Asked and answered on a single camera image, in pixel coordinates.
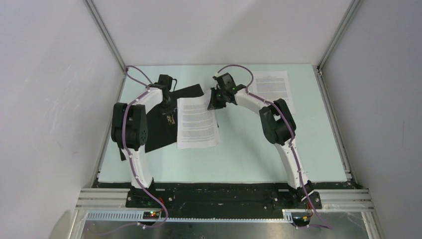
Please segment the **metal folder clip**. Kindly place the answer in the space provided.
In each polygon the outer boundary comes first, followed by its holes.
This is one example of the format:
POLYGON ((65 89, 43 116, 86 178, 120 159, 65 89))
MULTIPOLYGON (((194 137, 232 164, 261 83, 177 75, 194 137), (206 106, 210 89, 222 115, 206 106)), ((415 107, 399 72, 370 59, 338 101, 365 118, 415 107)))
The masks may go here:
POLYGON ((166 119, 169 125, 175 125, 176 124, 176 120, 174 118, 173 114, 170 115, 166 115, 166 119))

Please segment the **printed paper sheet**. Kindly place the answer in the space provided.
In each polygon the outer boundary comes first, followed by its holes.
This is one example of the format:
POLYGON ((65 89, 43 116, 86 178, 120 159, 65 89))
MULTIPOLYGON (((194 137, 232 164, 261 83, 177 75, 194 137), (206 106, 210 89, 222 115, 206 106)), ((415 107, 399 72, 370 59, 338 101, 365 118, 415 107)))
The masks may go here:
POLYGON ((179 98, 177 148, 216 147, 220 142, 214 110, 208 110, 211 90, 196 98, 179 98))
POLYGON ((281 98, 286 101, 290 112, 296 113, 287 71, 253 71, 252 73, 254 81, 251 84, 251 92, 269 101, 281 98))

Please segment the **red and black file folder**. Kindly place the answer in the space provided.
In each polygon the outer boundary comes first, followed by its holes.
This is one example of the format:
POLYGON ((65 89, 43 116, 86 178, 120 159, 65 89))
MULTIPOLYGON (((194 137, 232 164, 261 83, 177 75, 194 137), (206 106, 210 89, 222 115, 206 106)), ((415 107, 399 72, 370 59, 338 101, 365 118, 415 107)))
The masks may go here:
POLYGON ((167 85, 152 84, 151 90, 163 93, 158 103, 147 110, 145 103, 129 108, 126 123, 126 146, 137 150, 141 144, 145 152, 151 152, 176 142, 177 137, 177 99, 203 96, 199 84, 171 92, 167 85))

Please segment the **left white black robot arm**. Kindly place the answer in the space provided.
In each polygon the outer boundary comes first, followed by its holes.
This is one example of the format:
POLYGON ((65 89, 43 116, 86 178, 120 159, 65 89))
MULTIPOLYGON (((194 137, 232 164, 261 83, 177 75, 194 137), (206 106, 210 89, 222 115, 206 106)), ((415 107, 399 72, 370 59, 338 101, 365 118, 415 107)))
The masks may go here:
POLYGON ((157 193, 148 189, 153 176, 146 165, 145 156, 147 113, 157 107, 160 115, 169 116, 171 123, 175 123, 177 100, 171 95, 173 82, 177 80, 169 75, 160 75, 158 82, 147 85, 144 92, 131 102, 113 106, 111 139, 120 149, 121 157, 129 162, 132 186, 144 188, 138 195, 138 201, 148 208, 156 204, 157 193))

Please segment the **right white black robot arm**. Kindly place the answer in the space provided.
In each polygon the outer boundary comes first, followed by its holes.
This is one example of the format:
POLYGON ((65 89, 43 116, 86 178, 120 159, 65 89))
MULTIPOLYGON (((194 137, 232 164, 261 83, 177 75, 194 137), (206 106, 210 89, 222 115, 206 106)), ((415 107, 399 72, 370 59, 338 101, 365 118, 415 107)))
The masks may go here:
POLYGON ((295 208, 304 207, 314 191, 302 167, 296 149, 296 123, 283 99, 266 100, 247 90, 245 85, 236 85, 229 73, 213 76, 217 85, 211 88, 209 110, 223 109, 227 103, 244 107, 259 115, 265 138, 274 145, 280 155, 287 175, 287 183, 293 192, 289 200, 295 208))

